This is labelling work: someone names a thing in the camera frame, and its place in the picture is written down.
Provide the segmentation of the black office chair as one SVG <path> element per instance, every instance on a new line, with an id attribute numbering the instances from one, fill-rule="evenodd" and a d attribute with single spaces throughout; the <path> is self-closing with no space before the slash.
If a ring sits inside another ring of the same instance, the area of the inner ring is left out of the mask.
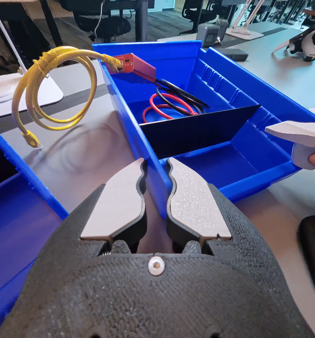
<path id="1" fill-rule="evenodd" d="M 219 14 L 222 1 L 209 0 L 205 9 L 202 8 L 203 4 L 202 0 L 185 0 L 181 12 L 182 17 L 194 24 L 214 20 Z"/>
<path id="2" fill-rule="evenodd" d="M 90 33 L 92 42 L 111 42 L 112 38 L 131 31 L 128 19 L 123 16 L 112 16 L 111 10 L 106 10 L 103 17 L 103 5 L 106 1 L 90 0 L 60 0 L 60 5 L 66 11 L 73 13 L 75 23 L 80 30 Z"/>

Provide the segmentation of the white stand base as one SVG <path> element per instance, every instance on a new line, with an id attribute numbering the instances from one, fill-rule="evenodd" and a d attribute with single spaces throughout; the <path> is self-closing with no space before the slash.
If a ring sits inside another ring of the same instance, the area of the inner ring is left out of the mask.
<path id="1" fill-rule="evenodd" d="M 0 75 L 0 104 L 11 105 L 11 100 L 13 98 L 16 87 L 19 84 L 23 75 L 26 73 L 27 69 L 1 19 L 0 29 L 3 33 L 3 36 L 7 40 L 7 45 L 11 48 L 19 64 L 19 68 L 16 73 Z M 53 81 L 53 79 L 49 77 L 47 79 L 44 79 L 44 81 L 41 83 L 37 97 L 40 106 L 43 106 L 60 101 L 63 98 L 63 92 Z"/>

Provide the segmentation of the blue plastic bin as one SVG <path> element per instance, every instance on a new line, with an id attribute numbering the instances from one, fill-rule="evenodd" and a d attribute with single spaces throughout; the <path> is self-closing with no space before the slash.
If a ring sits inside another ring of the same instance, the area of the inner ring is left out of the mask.
<path id="1" fill-rule="evenodd" d="M 0 135 L 0 326 L 42 247 L 68 216 Z"/>
<path id="2" fill-rule="evenodd" d="M 291 161 L 293 142 L 265 132 L 282 121 L 315 123 L 315 114 L 267 83 L 256 84 L 254 98 L 236 87 L 198 57 L 201 43 L 144 42 L 93 44 L 94 51 L 110 56 L 133 53 L 156 68 L 156 77 L 189 92 L 208 106 L 207 113 L 261 105 L 231 141 L 173 157 L 200 174 L 235 202 L 258 193 L 299 171 Z M 135 158 L 148 164 L 147 187 L 161 215 L 172 184 L 166 160 L 158 159 L 140 124 L 142 113 L 156 93 L 154 84 L 128 83 L 113 78 L 100 64 L 111 100 Z"/>

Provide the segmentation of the red ethernet splitter box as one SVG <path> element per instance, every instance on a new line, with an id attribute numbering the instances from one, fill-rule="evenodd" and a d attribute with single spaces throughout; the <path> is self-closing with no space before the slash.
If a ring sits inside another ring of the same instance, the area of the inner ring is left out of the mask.
<path id="1" fill-rule="evenodd" d="M 156 68 L 133 53 L 115 56 L 121 62 L 122 69 L 114 72 L 106 65 L 108 72 L 115 79 L 129 83 L 155 83 Z"/>

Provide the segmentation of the black bin divider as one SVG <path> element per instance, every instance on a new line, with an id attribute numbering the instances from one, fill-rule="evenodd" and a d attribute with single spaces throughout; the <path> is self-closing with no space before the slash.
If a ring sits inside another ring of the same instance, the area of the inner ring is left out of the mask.
<path id="1" fill-rule="evenodd" d="M 140 124 L 158 159 L 231 141 L 261 105 Z"/>

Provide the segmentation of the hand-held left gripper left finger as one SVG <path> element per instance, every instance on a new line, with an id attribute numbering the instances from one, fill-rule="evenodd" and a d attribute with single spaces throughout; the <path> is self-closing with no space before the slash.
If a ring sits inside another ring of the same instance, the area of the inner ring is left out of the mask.
<path id="1" fill-rule="evenodd" d="M 139 158 L 105 184 L 80 238 L 140 241 L 147 231 L 144 200 L 147 161 Z"/>

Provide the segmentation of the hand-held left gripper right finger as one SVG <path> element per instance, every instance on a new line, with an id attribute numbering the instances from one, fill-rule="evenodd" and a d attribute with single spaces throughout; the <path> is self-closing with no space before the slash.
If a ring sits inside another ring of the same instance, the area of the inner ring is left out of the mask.
<path id="1" fill-rule="evenodd" d="M 230 240 L 232 234 L 209 184 L 175 158 L 167 160 L 172 191 L 167 200 L 167 233 L 172 240 Z"/>

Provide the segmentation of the light wooden tablet stand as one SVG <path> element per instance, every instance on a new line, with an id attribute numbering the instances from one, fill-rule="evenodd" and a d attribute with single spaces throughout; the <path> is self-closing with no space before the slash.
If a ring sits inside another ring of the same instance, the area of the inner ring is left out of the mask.
<path id="1" fill-rule="evenodd" d="M 257 15 L 257 12 L 259 11 L 261 6 L 263 5 L 264 0 L 258 1 L 254 10 L 249 15 L 248 19 L 245 21 L 244 26 L 243 27 L 239 26 L 240 20 L 242 19 L 242 17 L 244 17 L 244 14 L 247 11 L 247 9 L 249 8 L 249 6 L 251 5 L 251 3 L 252 3 L 252 0 L 248 0 L 248 1 L 245 2 L 242 10 L 240 11 L 236 20 L 233 22 L 232 27 L 228 28 L 226 30 L 227 35 L 233 36 L 233 37 L 236 37 L 236 38 L 239 38 L 239 39 L 242 39 L 242 40 L 254 40 L 254 39 L 258 39 L 258 38 L 264 36 L 264 34 L 262 34 L 262 33 L 258 33 L 258 32 L 248 30 L 248 25 L 253 21 L 254 17 Z"/>

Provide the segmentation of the black white headset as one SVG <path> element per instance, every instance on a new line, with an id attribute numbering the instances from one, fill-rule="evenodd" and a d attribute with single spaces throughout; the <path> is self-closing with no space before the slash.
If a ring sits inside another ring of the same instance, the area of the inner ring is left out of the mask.
<path id="1" fill-rule="evenodd" d="M 303 13 L 306 14 L 308 18 L 314 19 L 314 24 L 300 34 L 278 45 L 272 51 L 272 54 L 285 48 L 291 54 L 303 54 L 305 56 L 305 62 L 312 62 L 315 60 L 315 9 L 303 10 Z"/>

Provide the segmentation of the wooden top desk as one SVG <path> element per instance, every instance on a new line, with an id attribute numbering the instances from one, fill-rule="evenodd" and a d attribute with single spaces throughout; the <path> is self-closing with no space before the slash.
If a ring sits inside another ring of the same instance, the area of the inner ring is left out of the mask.
<path id="1" fill-rule="evenodd" d="M 50 31 L 52 39 L 55 46 L 62 46 L 63 41 L 59 33 L 57 24 L 55 22 L 52 10 L 50 5 L 54 6 L 54 9 L 59 9 L 59 5 L 55 1 L 26 1 L 22 6 L 24 7 L 26 13 L 30 16 L 32 20 L 44 19 L 46 21 L 47 27 Z"/>

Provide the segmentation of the grey light stand pole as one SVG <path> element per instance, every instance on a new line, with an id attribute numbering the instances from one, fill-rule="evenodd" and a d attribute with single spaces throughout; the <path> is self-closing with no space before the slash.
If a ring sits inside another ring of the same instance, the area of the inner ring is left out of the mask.
<path id="1" fill-rule="evenodd" d="M 147 41 L 148 34 L 148 0 L 136 1 L 135 7 L 135 41 Z"/>

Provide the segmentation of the grey power adapter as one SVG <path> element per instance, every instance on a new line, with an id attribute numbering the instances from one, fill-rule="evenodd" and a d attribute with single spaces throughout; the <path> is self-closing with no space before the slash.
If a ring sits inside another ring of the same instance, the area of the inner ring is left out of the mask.
<path id="1" fill-rule="evenodd" d="M 202 48 L 213 47 L 221 44 L 228 28 L 228 20 L 217 19 L 215 22 L 199 24 L 196 40 L 202 42 Z"/>

